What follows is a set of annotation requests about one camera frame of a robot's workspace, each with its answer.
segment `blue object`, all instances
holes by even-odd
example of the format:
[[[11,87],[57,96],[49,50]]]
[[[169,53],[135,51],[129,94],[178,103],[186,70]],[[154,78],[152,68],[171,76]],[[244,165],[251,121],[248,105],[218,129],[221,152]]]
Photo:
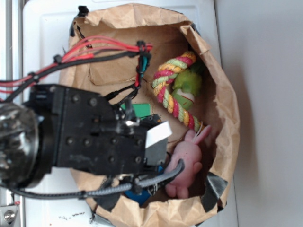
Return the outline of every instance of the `blue object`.
[[[163,171],[163,167],[159,166],[158,172],[162,174],[162,171]],[[132,191],[126,191],[125,195],[129,199],[136,201],[140,206],[142,206],[151,196],[146,189],[142,190],[142,193],[140,195],[136,195]]]

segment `rope toy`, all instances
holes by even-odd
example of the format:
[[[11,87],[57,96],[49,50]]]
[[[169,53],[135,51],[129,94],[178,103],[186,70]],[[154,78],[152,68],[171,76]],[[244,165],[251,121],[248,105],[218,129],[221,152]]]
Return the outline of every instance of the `rope toy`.
[[[196,56],[191,51],[168,60],[159,66],[158,71],[154,74],[151,86],[158,98],[158,102],[162,103],[170,114],[178,118],[180,122],[183,122],[185,126],[198,132],[203,129],[203,127],[201,128],[203,126],[202,122],[179,105],[178,101],[172,97],[167,89],[167,86],[174,82],[179,73],[186,70],[195,62]]]

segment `screw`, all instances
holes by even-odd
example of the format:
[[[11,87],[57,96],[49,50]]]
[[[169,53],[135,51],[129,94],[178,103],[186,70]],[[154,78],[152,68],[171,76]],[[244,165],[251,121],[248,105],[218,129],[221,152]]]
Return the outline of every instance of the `screw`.
[[[55,86],[51,86],[50,88],[49,88],[49,91],[50,92],[54,92],[56,90],[56,87]]]
[[[89,100],[89,104],[91,105],[91,106],[96,106],[97,105],[97,100],[95,99],[95,98],[91,98],[90,100]]]
[[[67,145],[71,145],[71,144],[73,144],[74,142],[75,142],[75,139],[74,139],[73,137],[68,137],[68,138],[66,139]]]
[[[12,222],[13,220],[15,220],[15,213],[11,210],[8,210],[5,212],[4,214],[4,219],[7,221],[7,222]]]
[[[91,139],[85,139],[85,140],[84,140],[84,145],[85,145],[86,147],[89,147],[89,146],[91,145]]]
[[[116,144],[116,143],[118,143],[118,140],[117,140],[116,138],[112,138],[112,139],[111,139],[111,143],[112,143],[112,144]]]
[[[138,146],[142,145],[142,143],[143,143],[143,140],[141,140],[141,139],[137,140],[137,142],[136,142],[136,144],[137,144]]]
[[[135,159],[134,159],[135,163],[139,164],[141,162],[141,157],[140,156],[137,156]]]
[[[110,163],[113,163],[115,161],[115,157],[114,156],[110,156],[108,160],[109,160]]]
[[[79,96],[79,95],[74,95],[71,99],[72,99],[72,102],[73,102],[73,103],[78,103],[78,102],[80,102],[80,96]]]

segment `green object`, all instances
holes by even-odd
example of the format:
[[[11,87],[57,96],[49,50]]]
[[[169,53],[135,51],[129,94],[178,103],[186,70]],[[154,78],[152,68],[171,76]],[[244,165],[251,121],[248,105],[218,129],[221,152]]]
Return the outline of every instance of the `green object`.
[[[179,105],[181,105],[184,109],[189,110],[194,104],[193,100],[177,94],[177,91],[178,89],[174,90],[171,95],[177,100]]]
[[[196,62],[190,69],[183,71],[177,76],[172,89],[181,89],[184,93],[198,96],[202,87],[202,77],[200,74],[204,69],[205,65],[202,62]]]
[[[151,115],[151,105],[150,104],[133,104],[134,112],[136,117],[146,117]]]

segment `brown paper bag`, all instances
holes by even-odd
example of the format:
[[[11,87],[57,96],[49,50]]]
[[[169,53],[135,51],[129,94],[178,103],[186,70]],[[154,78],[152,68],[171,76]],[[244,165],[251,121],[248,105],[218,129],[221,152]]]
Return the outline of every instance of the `brown paper bag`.
[[[186,227],[201,223],[224,208],[239,146],[237,99],[225,73],[210,53],[210,46],[194,30],[192,22],[175,11],[126,4],[75,18],[73,29],[70,47],[82,35],[105,35],[129,44],[136,44],[138,40],[153,44],[150,67],[133,102],[151,104],[152,114],[169,121],[173,130],[169,137],[170,152],[183,139],[188,128],[157,102],[151,82],[159,65],[180,56],[191,46],[207,70],[202,75],[201,95],[189,111],[213,128],[211,136],[201,144],[203,169],[190,187],[189,199],[170,199],[164,190],[160,190],[143,208],[125,196],[120,196],[111,211],[98,206],[93,199],[87,199],[90,207],[118,227]],[[71,67],[62,71],[61,84],[106,95],[133,83],[136,65],[137,58],[122,58]],[[126,94],[122,93],[112,102],[116,103]],[[95,190],[103,179],[80,171],[72,173],[80,190]]]

